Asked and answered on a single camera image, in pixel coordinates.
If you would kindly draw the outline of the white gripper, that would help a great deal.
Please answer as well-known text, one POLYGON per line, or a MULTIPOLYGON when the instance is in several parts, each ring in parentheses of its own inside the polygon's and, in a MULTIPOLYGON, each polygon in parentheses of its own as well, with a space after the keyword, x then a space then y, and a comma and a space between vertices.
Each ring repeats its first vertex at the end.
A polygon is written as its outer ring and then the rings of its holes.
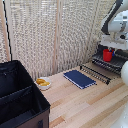
MULTIPOLYGON (((112 39, 109 35, 103 35, 101 38, 101 45, 112 47, 116 49, 128 50, 128 41, 119 39, 112 39)), ((112 56, 115 56, 116 50, 112 50, 112 56)))

